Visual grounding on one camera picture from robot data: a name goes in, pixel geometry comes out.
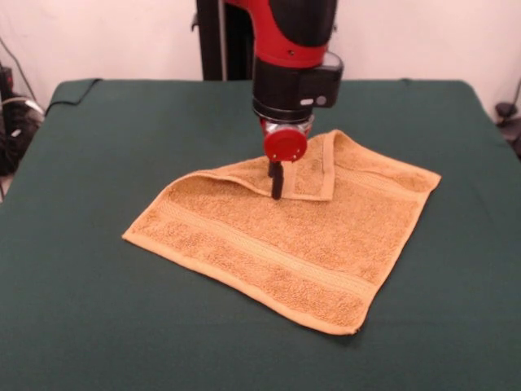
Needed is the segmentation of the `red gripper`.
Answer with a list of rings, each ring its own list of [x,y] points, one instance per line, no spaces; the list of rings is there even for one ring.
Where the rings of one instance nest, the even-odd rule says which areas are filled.
[[[274,200],[280,200],[283,188],[283,167],[280,161],[299,160],[306,153],[307,136],[296,129],[282,128],[267,133],[263,148],[270,159],[268,175],[272,178],[271,196]]]

